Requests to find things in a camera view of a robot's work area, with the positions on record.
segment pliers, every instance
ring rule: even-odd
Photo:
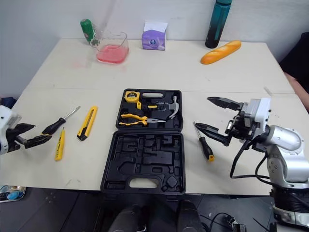
[[[142,123],[144,126],[147,125],[147,123],[158,123],[158,122],[166,122],[164,120],[160,120],[160,119],[156,119],[156,118],[148,118],[146,116],[144,117],[140,117],[138,115],[133,115],[133,114],[124,114],[124,115],[121,115],[122,118],[135,118],[137,120],[140,120],[140,121],[137,121],[137,122],[132,122],[132,123],[124,123],[124,122],[119,122],[120,125],[124,125],[124,126],[131,126],[131,125],[137,125],[139,123]]]

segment hammer head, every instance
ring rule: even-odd
[[[173,96],[174,102],[169,104],[169,109],[173,110],[174,112],[169,116],[170,119],[173,119],[179,110],[179,104],[177,103],[177,97]]]

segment bottle cap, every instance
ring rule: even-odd
[[[216,0],[216,2],[221,4],[231,4],[232,0]]]

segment tissue box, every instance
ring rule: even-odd
[[[165,50],[167,23],[145,22],[144,33],[141,36],[143,49]]]

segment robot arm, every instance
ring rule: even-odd
[[[33,139],[24,139],[20,134],[32,129],[35,125],[20,123],[21,116],[11,109],[0,105],[0,155],[18,150],[20,144],[30,148],[46,143],[51,139],[50,135],[39,135]]]
[[[230,177],[256,177],[272,185],[276,220],[290,225],[309,228],[309,162],[304,156],[304,140],[294,129],[268,126],[270,99],[251,99],[248,102],[235,102],[226,98],[208,98],[212,103],[237,110],[239,113],[230,120],[225,133],[207,124],[196,123],[196,127],[206,136],[228,146],[232,137],[244,143],[236,155]],[[255,170],[254,175],[233,176],[233,172],[243,150],[252,149],[265,152],[265,157]],[[258,168],[267,158],[269,177],[257,174]]]

